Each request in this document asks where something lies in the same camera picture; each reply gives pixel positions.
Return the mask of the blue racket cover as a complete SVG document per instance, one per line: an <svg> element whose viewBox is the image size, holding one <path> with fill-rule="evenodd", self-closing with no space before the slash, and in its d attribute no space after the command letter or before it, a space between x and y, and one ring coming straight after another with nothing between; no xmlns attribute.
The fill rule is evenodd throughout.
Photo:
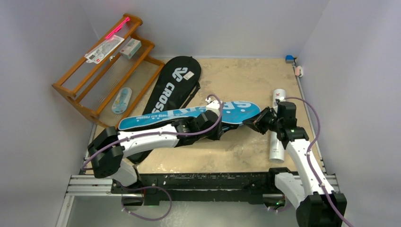
<svg viewBox="0 0 401 227"><path fill-rule="evenodd" d="M121 131L146 128L151 125L161 124L168 120L187 117L197 117L206 111L206 106L197 106L184 109L168 110L156 113L148 113L139 116L131 116L120 121L118 129ZM230 101L223 106L222 123L223 130L236 129L243 121L255 116L261 111L260 107L249 101Z"/></svg>

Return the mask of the white shuttlecock tube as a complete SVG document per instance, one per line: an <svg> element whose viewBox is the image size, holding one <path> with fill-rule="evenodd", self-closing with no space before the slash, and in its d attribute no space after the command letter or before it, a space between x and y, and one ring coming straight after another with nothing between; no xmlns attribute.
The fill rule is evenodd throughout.
<svg viewBox="0 0 401 227"><path fill-rule="evenodd" d="M284 100L286 98L286 91L283 89L275 89L272 96L272 107L276 112L278 108L278 103L276 100ZM269 161L275 164L282 164L285 161L285 150L282 146L281 141L279 141L277 138L277 133L273 131L270 133Z"/></svg>

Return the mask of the black Crossway racket cover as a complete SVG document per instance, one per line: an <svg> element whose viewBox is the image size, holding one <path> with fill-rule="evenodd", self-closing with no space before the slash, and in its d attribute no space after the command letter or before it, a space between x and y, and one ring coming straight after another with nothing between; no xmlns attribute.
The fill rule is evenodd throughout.
<svg viewBox="0 0 401 227"><path fill-rule="evenodd" d="M200 89L201 66L191 56L170 59L160 71L143 115L185 108Z"/></svg>

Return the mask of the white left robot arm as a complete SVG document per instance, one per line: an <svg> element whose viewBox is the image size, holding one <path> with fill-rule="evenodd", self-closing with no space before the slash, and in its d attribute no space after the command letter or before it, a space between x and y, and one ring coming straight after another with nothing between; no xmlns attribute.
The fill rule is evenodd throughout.
<svg viewBox="0 0 401 227"><path fill-rule="evenodd" d="M92 170L96 178L114 179L128 193L138 192L141 180L137 168L124 159L158 148L189 146L201 139L218 140L223 134L219 110L178 110L177 115L147 114L127 121L127 128L108 127L89 144L89 158L81 168Z"/></svg>

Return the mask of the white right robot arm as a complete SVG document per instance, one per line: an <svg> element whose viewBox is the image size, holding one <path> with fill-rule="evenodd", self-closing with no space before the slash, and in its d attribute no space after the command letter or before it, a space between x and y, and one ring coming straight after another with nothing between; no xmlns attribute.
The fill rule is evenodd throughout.
<svg viewBox="0 0 401 227"><path fill-rule="evenodd" d="M320 169L312 152L312 141L306 130L297 125L296 110L294 103L278 101L276 109L266 107L243 122L261 134L276 133L301 180L296 183L293 174L281 172L267 177L266 188L270 192L284 193L296 210L300 227L340 227L345 224L347 199L335 191Z"/></svg>

